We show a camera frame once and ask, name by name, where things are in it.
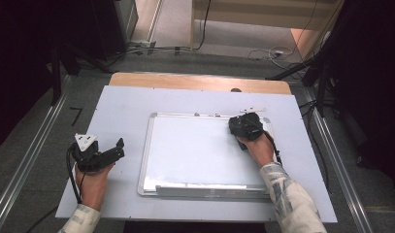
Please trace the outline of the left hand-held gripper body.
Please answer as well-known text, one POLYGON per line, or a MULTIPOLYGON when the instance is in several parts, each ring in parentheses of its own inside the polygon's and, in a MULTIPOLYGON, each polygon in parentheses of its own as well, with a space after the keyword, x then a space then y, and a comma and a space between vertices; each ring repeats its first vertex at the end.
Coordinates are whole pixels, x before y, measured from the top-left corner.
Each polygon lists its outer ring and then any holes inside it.
POLYGON ((101 152, 99 151, 96 135, 75 134, 76 142, 71 146, 71 154, 82 172, 99 172, 101 167, 101 152))

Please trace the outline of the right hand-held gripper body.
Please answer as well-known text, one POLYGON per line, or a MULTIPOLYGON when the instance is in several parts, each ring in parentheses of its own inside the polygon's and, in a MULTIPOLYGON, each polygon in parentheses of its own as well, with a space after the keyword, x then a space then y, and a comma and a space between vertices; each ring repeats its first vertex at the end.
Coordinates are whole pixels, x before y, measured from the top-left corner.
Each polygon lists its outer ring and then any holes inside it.
POLYGON ((263 124, 257 113, 246 113, 241 116, 233 116, 228 120, 230 133, 250 141, 255 141, 263 133, 263 124))

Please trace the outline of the metal-framed whiteboard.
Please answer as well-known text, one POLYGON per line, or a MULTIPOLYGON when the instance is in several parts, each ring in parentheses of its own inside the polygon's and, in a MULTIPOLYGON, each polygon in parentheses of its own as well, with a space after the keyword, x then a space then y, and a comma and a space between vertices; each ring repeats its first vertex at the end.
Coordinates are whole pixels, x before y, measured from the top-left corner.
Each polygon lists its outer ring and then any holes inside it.
MULTIPOLYGON (((138 192, 143 196, 264 199, 257 164, 230 133, 232 116, 154 113, 148 122, 138 192)), ((272 124, 259 116, 264 132, 272 124)))

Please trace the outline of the person's right hand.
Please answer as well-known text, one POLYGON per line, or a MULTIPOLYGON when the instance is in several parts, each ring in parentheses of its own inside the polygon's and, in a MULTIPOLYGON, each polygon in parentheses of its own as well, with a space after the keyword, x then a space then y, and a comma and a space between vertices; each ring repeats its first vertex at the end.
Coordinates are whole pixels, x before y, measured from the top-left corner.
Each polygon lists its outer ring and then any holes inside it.
POLYGON ((238 137, 238 141, 247 147, 252 159, 260 168, 274 161, 274 148, 265 134, 255 141, 249 141, 242 137, 238 137))

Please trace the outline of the person's left hand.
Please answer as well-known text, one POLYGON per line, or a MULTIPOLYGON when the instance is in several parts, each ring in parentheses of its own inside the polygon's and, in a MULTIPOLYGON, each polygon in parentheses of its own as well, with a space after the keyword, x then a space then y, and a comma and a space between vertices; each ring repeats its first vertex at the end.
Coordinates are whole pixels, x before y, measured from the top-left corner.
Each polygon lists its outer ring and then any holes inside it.
POLYGON ((75 179, 84 205, 98 212, 101 211, 108 186, 108 175, 113 168, 114 164, 110 164, 98 173, 86 175, 75 166, 75 179))

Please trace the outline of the white table cover sheet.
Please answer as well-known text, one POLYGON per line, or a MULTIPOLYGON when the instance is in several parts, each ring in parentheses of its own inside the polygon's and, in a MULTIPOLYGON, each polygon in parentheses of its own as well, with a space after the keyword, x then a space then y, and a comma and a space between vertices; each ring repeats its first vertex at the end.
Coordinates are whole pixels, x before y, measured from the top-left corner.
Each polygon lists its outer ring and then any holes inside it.
POLYGON ((239 116, 255 110, 270 120, 282 166, 312 197, 324 222, 336 221, 296 99, 286 94, 230 91, 104 87, 88 131, 100 150, 122 138, 124 157, 111 170, 101 215, 114 219, 266 222, 276 218, 264 199, 143 196, 138 192, 149 118, 154 113, 239 116))

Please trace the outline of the wooden table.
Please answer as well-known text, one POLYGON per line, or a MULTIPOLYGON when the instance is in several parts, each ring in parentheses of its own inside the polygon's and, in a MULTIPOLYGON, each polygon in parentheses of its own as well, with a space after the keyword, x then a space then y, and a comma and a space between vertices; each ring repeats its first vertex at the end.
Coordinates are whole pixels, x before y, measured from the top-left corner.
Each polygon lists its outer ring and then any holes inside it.
POLYGON ((211 91, 239 89, 245 93, 291 94, 288 83, 284 81, 251 80, 210 75, 119 72, 112 74, 109 85, 211 91))

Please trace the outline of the black stand legs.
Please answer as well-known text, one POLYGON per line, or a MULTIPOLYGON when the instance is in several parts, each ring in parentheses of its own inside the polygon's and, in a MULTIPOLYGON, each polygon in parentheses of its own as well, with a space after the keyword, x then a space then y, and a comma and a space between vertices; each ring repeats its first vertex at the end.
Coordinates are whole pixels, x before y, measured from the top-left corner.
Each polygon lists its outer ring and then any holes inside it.
POLYGON ((334 29, 316 55, 313 55, 305 62, 295 65, 293 68, 289 68, 287 71, 268 78, 268 81, 281 81, 295 72, 307 68, 308 71, 302 78, 302 85, 311 87, 315 82, 318 82, 315 106, 320 116, 324 117, 325 87, 329 80, 329 58, 334 47, 338 44, 338 38, 341 36, 342 30, 339 28, 334 29))
POLYGON ((80 72, 80 65, 76 57, 81 57, 95 68, 101 71, 112 74, 106 65, 94 59, 83 50, 67 41, 56 41, 51 46, 51 72, 52 72, 52 100, 51 104, 54 106, 60 99, 62 94, 60 65, 63 65, 68 74, 77 75, 80 72))

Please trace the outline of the grey power strip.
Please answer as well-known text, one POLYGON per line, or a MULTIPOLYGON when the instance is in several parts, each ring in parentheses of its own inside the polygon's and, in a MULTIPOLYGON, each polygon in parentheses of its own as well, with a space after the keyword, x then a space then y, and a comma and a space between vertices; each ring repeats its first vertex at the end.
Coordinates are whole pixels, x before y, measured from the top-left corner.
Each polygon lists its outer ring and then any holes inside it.
POLYGON ((156 45, 155 42, 150 41, 132 41, 128 44, 130 49, 152 49, 156 45))

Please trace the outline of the light wooden furniture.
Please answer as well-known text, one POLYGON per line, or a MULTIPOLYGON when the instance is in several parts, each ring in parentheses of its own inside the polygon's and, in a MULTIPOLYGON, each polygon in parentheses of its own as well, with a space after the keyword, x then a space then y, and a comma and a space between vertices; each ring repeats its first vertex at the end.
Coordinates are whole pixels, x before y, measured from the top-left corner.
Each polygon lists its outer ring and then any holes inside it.
POLYGON ((329 32, 345 0, 192 0, 190 46, 194 21, 204 19, 289 28, 303 58, 311 56, 329 32))

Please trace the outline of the black cabinet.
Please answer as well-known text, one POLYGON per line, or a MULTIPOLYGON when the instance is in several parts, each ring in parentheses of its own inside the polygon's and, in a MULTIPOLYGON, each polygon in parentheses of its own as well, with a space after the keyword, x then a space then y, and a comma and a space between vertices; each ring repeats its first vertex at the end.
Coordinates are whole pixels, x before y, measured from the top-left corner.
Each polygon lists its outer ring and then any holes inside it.
POLYGON ((104 60, 126 52, 139 16, 135 0, 91 0, 104 60))

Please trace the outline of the dark curtain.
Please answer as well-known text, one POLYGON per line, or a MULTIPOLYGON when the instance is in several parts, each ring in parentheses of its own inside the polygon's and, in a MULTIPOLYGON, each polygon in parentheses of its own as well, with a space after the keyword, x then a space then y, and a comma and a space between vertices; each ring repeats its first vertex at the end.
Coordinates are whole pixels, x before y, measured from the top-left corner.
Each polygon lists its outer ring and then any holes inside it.
POLYGON ((357 149, 395 188, 395 0, 345 0, 333 47, 336 92, 357 149))
POLYGON ((0 0, 0 146, 52 87, 48 19, 38 0, 0 0))

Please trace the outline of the aluminium floor rail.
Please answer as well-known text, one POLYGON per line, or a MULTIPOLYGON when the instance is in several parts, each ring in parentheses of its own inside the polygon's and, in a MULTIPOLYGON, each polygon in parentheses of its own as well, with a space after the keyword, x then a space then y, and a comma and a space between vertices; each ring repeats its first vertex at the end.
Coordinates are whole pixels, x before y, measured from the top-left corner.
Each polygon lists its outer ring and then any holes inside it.
POLYGON ((327 125, 326 118, 321 117, 319 113, 313 113, 313 118, 316 122, 316 126, 322 138, 322 142, 328 152, 328 156, 338 178, 340 187, 342 188, 343 195, 345 197, 346 203, 353 217, 358 232, 374 233, 374 228, 372 227, 368 219, 368 216, 360 201, 356 188, 354 187, 348 171, 346 170, 346 167, 342 161, 337 145, 327 125))
POLYGON ((39 125, 38 131, 33 136, 33 140, 24 152, 13 176, 0 196, 0 230, 7 219, 7 216, 13 207, 39 153, 48 137, 63 105, 69 94, 70 86, 73 83, 71 76, 67 75, 61 83, 64 92, 60 95, 59 100, 48 108, 45 118, 39 125))

